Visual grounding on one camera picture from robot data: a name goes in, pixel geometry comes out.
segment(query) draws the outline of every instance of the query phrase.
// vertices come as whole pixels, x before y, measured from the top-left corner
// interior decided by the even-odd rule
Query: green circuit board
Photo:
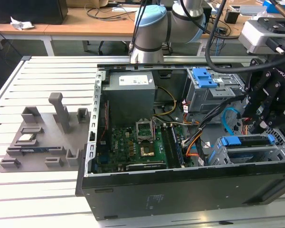
[[[139,136],[151,134],[149,129],[140,129]],[[153,141],[137,140],[136,126],[113,128],[111,150],[98,157],[98,173],[125,171],[125,166],[136,163],[167,163],[160,126],[156,126]],[[183,131],[175,127],[176,135],[181,141]]]

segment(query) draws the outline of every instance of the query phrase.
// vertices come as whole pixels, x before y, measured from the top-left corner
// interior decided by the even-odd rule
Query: motherboard
[[[179,168],[184,163],[180,148],[184,137],[179,125],[153,126],[148,121],[112,128],[110,146],[98,153],[97,173]]]

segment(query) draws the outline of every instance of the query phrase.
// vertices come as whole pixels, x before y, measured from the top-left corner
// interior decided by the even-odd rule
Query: floor
[[[46,56],[47,52],[42,41],[38,40],[10,40],[14,47],[23,56]],[[3,41],[3,50],[0,50],[0,89],[10,76],[21,57],[9,45]],[[56,56],[97,56],[100,41],[91,41],[88,46],[89,51],[84,52],[81,41],[54,41],[54,52]],[[173,43],[173,54],[177,56],[194,56],[197,54],[199,45]],[[215,44],[212,49],[215,55]],[[102,47],[105,56],[125,56],[127,52],[124,44],[117,41],[106,41]],[[241,44],[226,44],[220,52],[221,56],[245,56],[246,50]]]

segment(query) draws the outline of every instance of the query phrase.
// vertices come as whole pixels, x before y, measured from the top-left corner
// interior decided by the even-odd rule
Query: open computer tower
[[[244,81],[245,74],[218,74],[205,65],[99,65],[77,181],[95,218],[268,204],[284,194],[280,129],[249,135],[249,122],[229,111],[224,121],[233,138],[219,115],[201,135],[203,158],[182,148],[195,123],[243,94]],[[229,107],[241,112],[245,100]]]

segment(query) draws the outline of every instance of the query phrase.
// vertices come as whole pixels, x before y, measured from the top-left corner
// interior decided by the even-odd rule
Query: slotted aluminum table
[[[213,59],[248,65],[251,57]],[[205,63],[201,57],[166,57],[165,61]],[[70,112],[89,108],[97,64],[126,62],[128,57],[32,57],[21,61],[0,90],[0,161],[22,122],[20,113],[25,106],[53,112],[48,97],[51,92],[61,92]],[[97,222],[85,198],[75,196],[76,179],[77,171],[0,173],[0,228],[219,227],[219,221],[234,223],[229,228],[285,227],[285,195],[266,206]]]

